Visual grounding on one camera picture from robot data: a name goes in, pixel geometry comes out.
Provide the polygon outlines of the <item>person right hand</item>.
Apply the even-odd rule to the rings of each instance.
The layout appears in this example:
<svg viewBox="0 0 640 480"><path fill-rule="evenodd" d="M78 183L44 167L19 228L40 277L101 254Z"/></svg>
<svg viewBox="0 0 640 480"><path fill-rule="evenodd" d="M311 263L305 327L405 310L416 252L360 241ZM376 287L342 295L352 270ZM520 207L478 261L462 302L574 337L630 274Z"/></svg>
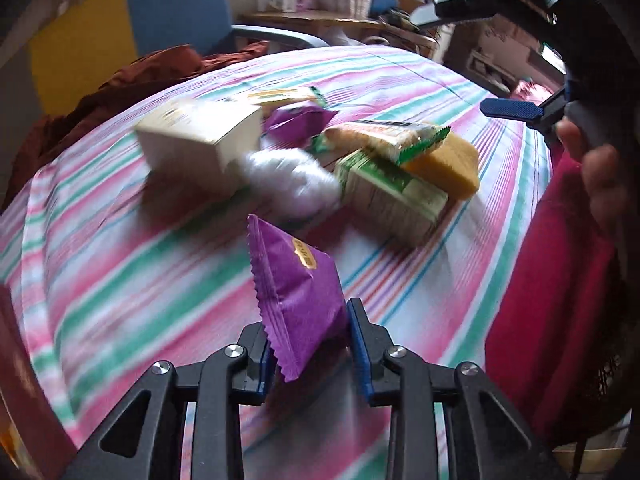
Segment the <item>person right hand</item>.
<svg viewBox="0 0 640 480"><path fill-rule="evenodd" d="M570 157L582 165L582 182L593 219L604 232L613 235L630 204L618 151L610 144L586 148L582 130L567 117L556 124L556 135Z"/></svg>

